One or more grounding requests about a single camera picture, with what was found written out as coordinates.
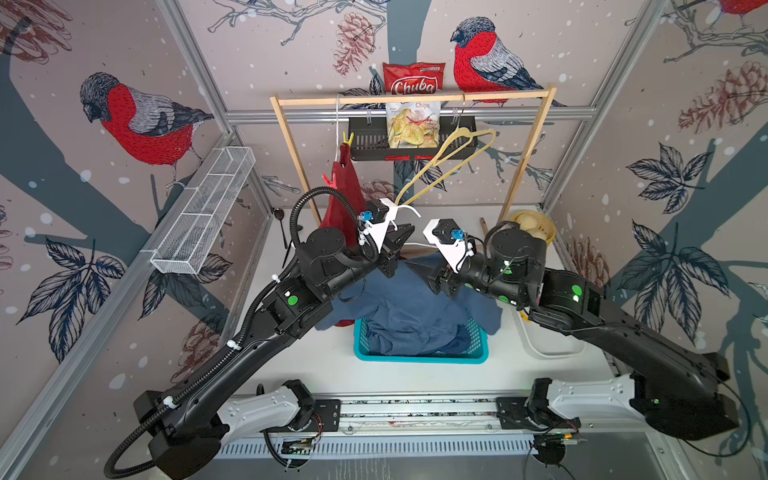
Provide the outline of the slate blue t-shirt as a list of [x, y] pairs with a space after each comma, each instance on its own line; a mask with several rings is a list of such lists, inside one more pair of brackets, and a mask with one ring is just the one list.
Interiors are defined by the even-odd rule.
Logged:
[[471, 346], [469, 321], [489, 335], [501, 327], [493, 299], [463, 287], [457, 295], [434, 294], [404, 261], [393, 277], [376, 270], [343, 290], [319, 331], [345, 321], [367, 322], [369, 352], [378, 356], [456, 356]]

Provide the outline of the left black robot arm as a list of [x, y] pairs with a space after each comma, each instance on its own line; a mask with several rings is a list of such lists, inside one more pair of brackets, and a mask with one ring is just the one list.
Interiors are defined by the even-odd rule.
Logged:
[[[305, 204], [328, 195], [352, 221], [357, 250], [333, 227], [299, 235]], [[289, 216], [295, 253], [284, 270], [257, 294], [235, 336], [200, 368], [164, 392], [148, 390], [135, 403], [139, 426], [104, 464], [108, 479], [124, 479], [151, 468], [171, 479], [186, 479], [213, 460], [221, 447], [251, 432], [309, 420], [314, 400], [298, 380], [276, 392], [237, 403], [231, 397], [261, 367], [325, 319], [332, 301], [348, 286], [378, 270], [392, 277], [400, 251], [415, 227], [396, 221], [399, 206], [387, 198], [358, 213], [337, 189], [304, 193]]]

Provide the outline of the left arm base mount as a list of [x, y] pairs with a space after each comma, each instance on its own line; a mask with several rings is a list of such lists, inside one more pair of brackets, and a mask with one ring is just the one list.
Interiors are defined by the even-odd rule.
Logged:
[[341, 417], [339, 399], [316, 400], [312, 408], [302, 406], [297, 416], [287, 425], [273, 427], [270, 433], [312, 433], [337, 432]]

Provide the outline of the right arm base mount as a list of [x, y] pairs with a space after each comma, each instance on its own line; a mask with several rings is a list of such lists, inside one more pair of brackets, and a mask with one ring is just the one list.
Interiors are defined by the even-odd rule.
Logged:
[[497, 397], [495, 406], [502, 430], [545, 432], [548, 429], [577, 431], [581, 428], [578, 418], [565, 419], [546, 406], [529, 406], [525, 397]]

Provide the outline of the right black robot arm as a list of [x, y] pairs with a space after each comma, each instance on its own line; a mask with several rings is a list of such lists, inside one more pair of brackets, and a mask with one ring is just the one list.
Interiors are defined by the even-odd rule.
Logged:
[[407, 263], [433, 293], [454, 297], [471, 289], [525, 313], [546, 330], [601, 349], [630, 369], [594, 382], [536, 379], [525, 402], [534, 427], [578, 426], [587, 418], [638, 419], [686, 441], [739, 427], [736, 402], [719, 391], [729, 378], [724, 357], [671, 342], [585, 278], [546, 267], [546, 242], [514, 222], [489, 230], [481, 249], [461, 234], [452, 219], [430, 221], [424, 235], [437, 254]]

